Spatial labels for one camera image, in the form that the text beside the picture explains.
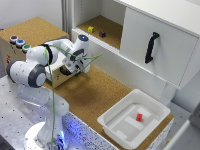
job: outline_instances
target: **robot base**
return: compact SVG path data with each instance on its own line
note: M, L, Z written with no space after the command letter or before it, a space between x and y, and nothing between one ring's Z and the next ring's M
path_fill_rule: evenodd
M35 137L37 136L40 129L43 127L44 122L40 122L32 126L25 135L24 138L24 150L49 150L48 147L41 148L36 144ZM70 139L65 140L65 146L68 147Z

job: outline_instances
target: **shelf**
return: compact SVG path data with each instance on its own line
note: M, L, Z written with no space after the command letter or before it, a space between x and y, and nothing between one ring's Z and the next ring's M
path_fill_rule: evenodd
M89 26L94 27L94 33L90 33L91 35L110 44L111 46L117 49L120 49L122 30L123 30L122 25L117 24L103 16L98 16L92 20L89 20L83 24L78 25L77 28L89 33L88 32ZM104 38L100 37L99 36L100 31L106 32L106 37Z

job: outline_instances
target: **cabinet compartment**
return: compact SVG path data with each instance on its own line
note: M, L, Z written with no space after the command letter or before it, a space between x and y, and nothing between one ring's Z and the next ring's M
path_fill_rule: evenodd
M153 32L153 61L145 56ZM147 70L179 86L198 38L130 8L126 9L120 54Z
M120 49L126 7L113 0L74 0L73 28L85 32L94 27L91 35ZM106 37L99 32L106 32Z

